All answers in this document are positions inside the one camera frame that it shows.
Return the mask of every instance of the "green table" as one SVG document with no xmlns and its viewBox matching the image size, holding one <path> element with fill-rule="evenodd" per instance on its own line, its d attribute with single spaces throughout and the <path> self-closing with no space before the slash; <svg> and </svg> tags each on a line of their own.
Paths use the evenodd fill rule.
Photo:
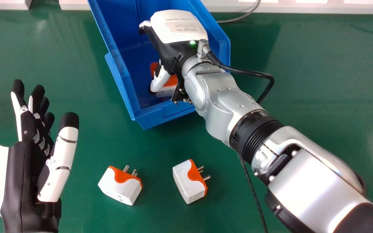
<svg viewBox="0 0 373 233">
<path fill-rule="evenodd" d="M 373 16 L 253 14 L 222 28 L 231 39 L 233 65 L 275 76 L 264 108 L 346 161 L 373 201 Z M 9 97 L 16 78 L 26 95 L 43 84 L 58 118 L 66 111 L 80 115 L 60 232 L 261 232 L 237 155 L 207 134 L 197 114 L 142 130 L 127 113 L 106 53 L 91 12 L 61 11 L 52 0 L 36 1 L 30 11 L 0 11 L 0 144 L 16 141 Z M 236 79 L 254 97 L 266 85 Z M 211 179 L 207 197 L 186 205 L 171 168 L 189 158 Z M 134 206 L 97 187 L 109 165 L 126 164 L 144 184 Z M 265 187 L 252 178 L 263 199 Z M 270 232 L 288 232 L 262 207 Z"/>
</svg>

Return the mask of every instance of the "blue plastic bin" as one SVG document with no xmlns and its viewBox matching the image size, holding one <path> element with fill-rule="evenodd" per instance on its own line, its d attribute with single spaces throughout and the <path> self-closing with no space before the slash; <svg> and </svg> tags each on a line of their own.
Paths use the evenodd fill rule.
<svg viewBox="0 0 373 233">
<path fill-rule="evenodd" d="M 148 93 L 149 66 L 158 61 L 157 52 L 138 26 L 154 12 L 181 9 L 192 12 L 207 30 L 211 49 L 230 64 L 230 40 L 200 0 L 88 0 L 100 33 L 109 51 L 106 62 L 133 121 L 151 128 L 194 112 L 188 103 L 174 105 Z"/>
</svg>

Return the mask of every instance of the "robotic arm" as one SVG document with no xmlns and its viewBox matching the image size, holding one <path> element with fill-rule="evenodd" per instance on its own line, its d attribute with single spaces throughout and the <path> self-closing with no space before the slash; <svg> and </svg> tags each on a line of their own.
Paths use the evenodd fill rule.
<svg viewBox="0 0 373 233">
<path fill-rule="evenodd" d="M 54 115 L 46 114 L 49 101 L 44 93 L 37 85 L 27 106 L 24 84 L 15 80 L 12 86 L 18 142 L 0 146 L 0 216 L 6 233 L 58 232 L 59 197 L 70 174 L 79 118 L 73 112 L 62 116 L 54 144 Z"/>
<path fill-rule="evenodd" d="M 251 165 L 268 188 L 268 207 L 286 227 L 298 233 L 373 232 L 373 204 L 365 197 L 360 177 L 241 91 L 232 75 L 220 68 L 206 31 L 192 13 L 156 12 L 139 30 L 160 57 L 150 93 L 167 81 L 162 70 L 176 74 L 172 101 L 193 104 L 209 134 Z"/>
</svg>

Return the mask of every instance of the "plug prong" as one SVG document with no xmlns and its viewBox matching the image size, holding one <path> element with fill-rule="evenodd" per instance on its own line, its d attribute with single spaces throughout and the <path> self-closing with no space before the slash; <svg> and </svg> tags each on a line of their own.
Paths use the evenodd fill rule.
<svg viewBox="0 0 373 233">
<path fill-rule="evenodd" d="M 127 172 L 129 170 L 129 166 L 126 165 L 125 168 L 123 168 L 123 172 Z"/>
</svg>

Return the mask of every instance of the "black cable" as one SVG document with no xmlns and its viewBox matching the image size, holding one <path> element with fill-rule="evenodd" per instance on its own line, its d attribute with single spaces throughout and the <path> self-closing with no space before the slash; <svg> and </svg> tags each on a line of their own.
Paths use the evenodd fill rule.
<svg viewBox="0 0 373 233">
<path fill-rule="evenodd" d="M 274 85 L 274 77 L 270 74 L 263 73 L 263 72 L 258 72 L 258 71 L 251 71 L 251 70 L 246 70 L 246 69 L 237 69 L 233 68 L 228 65 L 224 65 L 218 58 L 215 56 L 215 54 L 212 51 L 207 52 L 206 57 L 211 60 L 214 65 L 218 66 L 219 68 L 222 68 L 226 71 L 234 72 L 237 74 L 242 74 L 242 75 L 248 75 L 248 76 L 254 76 L 254 77 L 259 77 L 259 78 L 266 78 L 270 82 L 268 83 L 267 87 L 257 100 L 258 104 L 261 104 L 263 99 L 267 96 L 268 92 L 271 90 L 271 88 Z"/>
<path fill-rule="evenodd" d="M 243 157 L 239 153 L 237 153 L 237 155 L 238 155 L 238 158 L 240 159 L 241 166 L 243 167 L 243 170 L 244 170 L 244 173 L 245 173 L 245 177 L 247 178 L 248 185 L 250 186 L 250 189 L 251 189 L 251 193 L 253 194 L 253 198 L 256 201 L 257 209 L 258 209 L 259 214 L 260 214 L 260 219 L 262 221 L 264 232 L 268 233 L 267 225 L 266 225 L 266 220 L 264 218 L 262 206 L 260 205 L 259 198 L 257 197 L 256 191 L 254 190 L 254 186 L 253 186 L 253 183 L 251 182 L 251 179 L 250 179 L 250 176 L 248 174 L 247 168 L 245 167 L 244 159 L 243 159 Z"/>
<path fill-rule="evenodd" d="M 237 18 L 233 18 L 233 19 L 218 20 L 217 23 L 219 23 L 219 24 L 229 23 L 229 22 L 234 22 L 234 21 L 245 18 L 245 17 L 249 16 L 251 13 L 253 13 L 259 7 L 261 1 L 262 0 L 258 0 L 256 5 L 253 7 L 253 9 L 251 9 L 249 12 L 245 13 L 244 15 L 238 16 Z"/>
</svg>

